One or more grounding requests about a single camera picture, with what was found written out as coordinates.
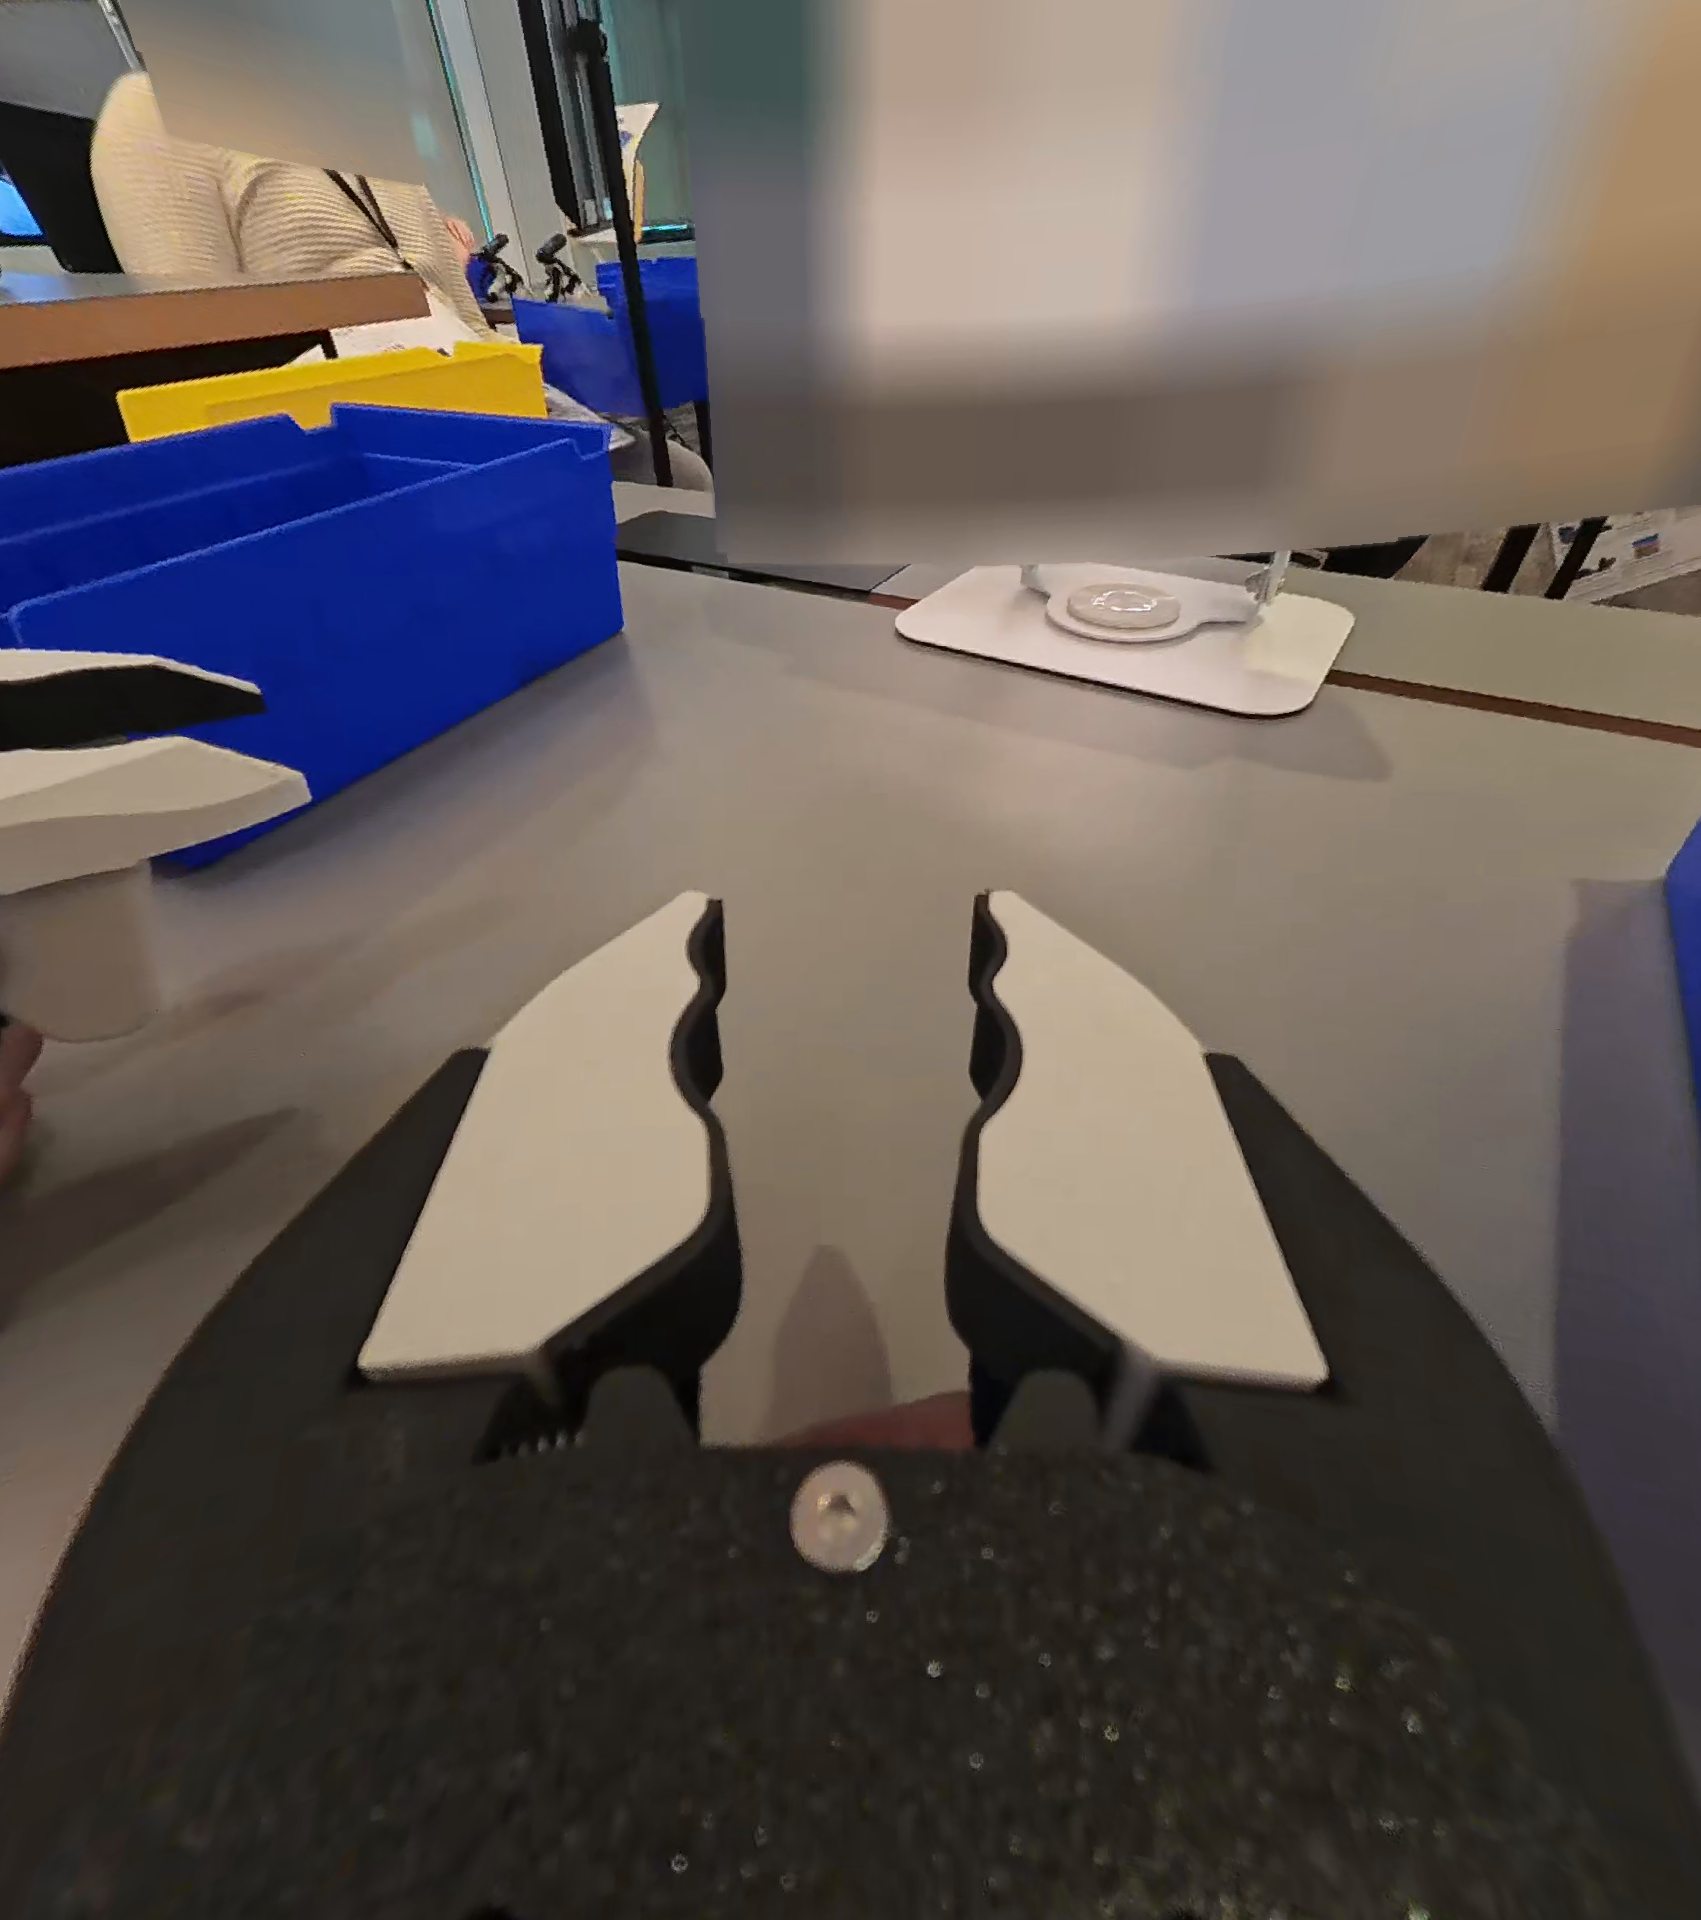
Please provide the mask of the tall marker sign stand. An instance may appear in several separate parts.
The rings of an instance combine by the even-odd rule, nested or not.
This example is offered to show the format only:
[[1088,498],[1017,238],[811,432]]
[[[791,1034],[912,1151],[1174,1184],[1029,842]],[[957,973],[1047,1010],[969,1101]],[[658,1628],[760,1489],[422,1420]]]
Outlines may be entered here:
[[658,486],[670,488],[669,422],[641,277],[634,208],[622,171],[622,132],[602,8],[594,1],[520,1],[518,18],[554,204],[576,236],[613,228],[617,238],[652,474]]

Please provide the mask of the white printed box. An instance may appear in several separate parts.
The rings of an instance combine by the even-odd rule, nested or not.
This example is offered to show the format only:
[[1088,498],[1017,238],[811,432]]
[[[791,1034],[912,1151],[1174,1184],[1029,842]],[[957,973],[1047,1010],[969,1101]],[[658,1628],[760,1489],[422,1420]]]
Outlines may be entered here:
[[1701,572],[1701,506],[1605,520],[1562,597],[1605,604]]

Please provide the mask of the yellow storage bin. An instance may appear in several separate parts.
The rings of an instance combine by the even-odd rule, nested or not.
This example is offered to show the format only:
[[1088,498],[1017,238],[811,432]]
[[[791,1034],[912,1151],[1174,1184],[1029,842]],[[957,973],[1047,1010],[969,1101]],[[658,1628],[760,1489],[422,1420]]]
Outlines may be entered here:
[[135,444],[245,420],[333,422],[336,405],[549,420],[543,350],[509,342],[389,347],[131,388],[117,396]]

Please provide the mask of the grey wood-edged table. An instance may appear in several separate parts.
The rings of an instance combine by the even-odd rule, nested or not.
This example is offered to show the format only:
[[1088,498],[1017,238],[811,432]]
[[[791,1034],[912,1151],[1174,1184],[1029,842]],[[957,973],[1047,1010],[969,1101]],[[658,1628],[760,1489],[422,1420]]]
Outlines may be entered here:
[[938,713],[1031,739],[1176,765],[1237,757],[1377,781],[1368,720],[1482,717],[1556,739],[1608,737],[1701,751],[1701,615],[1512,599],[1464,587],[1332,578],[1352,604],[1343,667],[1291,717],[1232,717],[995,666],[895,635],[873,599],[632,565],[630,635],[657,651],[727,656],[758,677]]

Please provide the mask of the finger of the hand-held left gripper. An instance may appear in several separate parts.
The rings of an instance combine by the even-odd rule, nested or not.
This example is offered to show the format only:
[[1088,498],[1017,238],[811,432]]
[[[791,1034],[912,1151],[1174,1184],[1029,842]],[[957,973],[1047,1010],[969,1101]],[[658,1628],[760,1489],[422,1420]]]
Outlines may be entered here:
[[107,747],[265,710],[256,684],[161,656],[0,648],[0,754]]
[[63,1043],[145,1025],[153,861],[309,801],[297,770],[193,735],[2,751],[0,1014]]

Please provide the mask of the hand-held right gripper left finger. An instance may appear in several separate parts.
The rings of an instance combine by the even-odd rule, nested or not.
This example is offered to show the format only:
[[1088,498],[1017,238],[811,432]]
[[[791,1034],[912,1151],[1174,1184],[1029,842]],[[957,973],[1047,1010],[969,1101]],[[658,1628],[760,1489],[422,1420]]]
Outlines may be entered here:
[[740,1310],[721,900],[681,892],[502,1021],[358,1349],[370,1384],[515,1380],[561,1432],[645,1373],[701,1438]]

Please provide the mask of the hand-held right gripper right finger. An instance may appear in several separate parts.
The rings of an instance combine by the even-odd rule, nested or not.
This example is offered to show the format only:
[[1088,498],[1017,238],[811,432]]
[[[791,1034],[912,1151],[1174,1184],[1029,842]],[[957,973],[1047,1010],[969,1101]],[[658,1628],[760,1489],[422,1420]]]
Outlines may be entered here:
[[1332,1382],[1215,1060],[1141,980],[1009,887],[972,901],[975,1109],[946,1310],[977,1441],[1073,1380],[1111,1448],[1199,1448],[1188,1384]]

